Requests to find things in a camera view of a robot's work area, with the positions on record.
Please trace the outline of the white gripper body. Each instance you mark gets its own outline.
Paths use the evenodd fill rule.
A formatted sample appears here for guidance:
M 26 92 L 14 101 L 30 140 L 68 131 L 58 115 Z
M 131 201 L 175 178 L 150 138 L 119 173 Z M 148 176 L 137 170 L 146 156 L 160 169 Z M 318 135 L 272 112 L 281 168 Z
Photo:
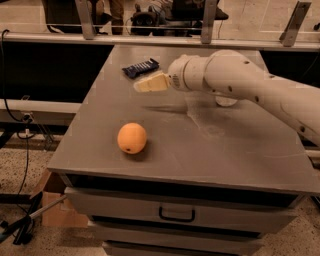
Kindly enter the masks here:
M 211 92 L 212 87 L 205 80 L 210 57 L 181 55 L 168 67 L 170 85 L 179 91 Z

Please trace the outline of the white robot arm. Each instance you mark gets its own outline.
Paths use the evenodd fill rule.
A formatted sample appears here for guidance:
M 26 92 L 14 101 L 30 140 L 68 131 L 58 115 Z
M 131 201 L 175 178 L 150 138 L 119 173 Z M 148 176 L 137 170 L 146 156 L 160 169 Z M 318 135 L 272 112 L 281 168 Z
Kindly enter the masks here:
M 157 72 L 134 83 L 138 92 L 170 87 L 249 100 L 320 146 L 320 89 L 274 76 L 239 52 L 219 50 L 208 57 L 182 55 L 166 73 Z

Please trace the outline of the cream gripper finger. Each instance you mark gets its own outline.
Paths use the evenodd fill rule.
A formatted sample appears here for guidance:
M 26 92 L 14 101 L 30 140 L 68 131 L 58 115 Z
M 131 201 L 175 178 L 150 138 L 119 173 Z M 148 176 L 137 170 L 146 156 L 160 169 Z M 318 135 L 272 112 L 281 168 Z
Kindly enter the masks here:
M 163 72 L 154 73 L 135 82 L 133 87 L 140 93 L 165 91 L 169 88 L 169 78 Z

